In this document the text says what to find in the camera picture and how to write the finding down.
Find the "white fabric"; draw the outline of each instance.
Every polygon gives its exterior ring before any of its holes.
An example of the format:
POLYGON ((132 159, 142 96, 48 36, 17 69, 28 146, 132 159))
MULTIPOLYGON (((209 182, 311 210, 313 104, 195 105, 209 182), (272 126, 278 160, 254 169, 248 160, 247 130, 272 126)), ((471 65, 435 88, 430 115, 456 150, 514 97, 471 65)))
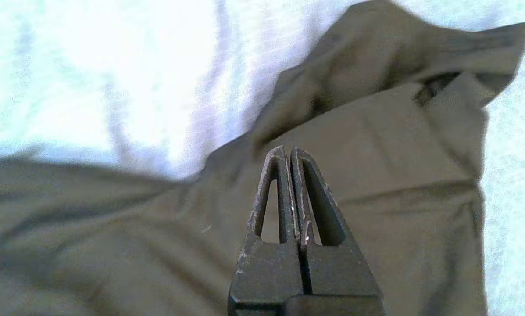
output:
MULTIPOLYGON (((0 157, 193 175, 355 1, 0 0, 0 157)), ((525 0, 398 2, 440 26, 525 22, 525 0)), ((488 110, 489 310, 525 316, 525 58, 488 110)))

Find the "olive green fabric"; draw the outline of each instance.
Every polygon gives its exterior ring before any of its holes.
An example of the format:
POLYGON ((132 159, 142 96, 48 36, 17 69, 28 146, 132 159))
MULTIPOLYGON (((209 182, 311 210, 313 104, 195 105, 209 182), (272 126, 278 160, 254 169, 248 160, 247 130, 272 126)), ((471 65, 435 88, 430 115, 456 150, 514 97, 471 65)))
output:
POLYGON ((485 315, 482 107, 524 48, 525 24, 461 32, 366 2, 194 182, 0 160, 0 315, 225 315, 264 156, 281 144, 313 155, 387 315, 485 315))

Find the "white bedsheet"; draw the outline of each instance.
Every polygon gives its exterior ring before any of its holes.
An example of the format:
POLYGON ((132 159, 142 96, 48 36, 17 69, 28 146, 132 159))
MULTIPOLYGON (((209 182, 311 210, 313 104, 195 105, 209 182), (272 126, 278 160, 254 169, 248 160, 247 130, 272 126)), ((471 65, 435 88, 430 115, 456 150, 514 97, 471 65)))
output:
MULTIPOLYGON (((193 175, 354 2, 0 0, 0 157, 193 175)), ((397 2, 440 26, 525 22, 525 0, 397 2)), ((525 58, 488 110, 489 310, 525 316, 525 58)))

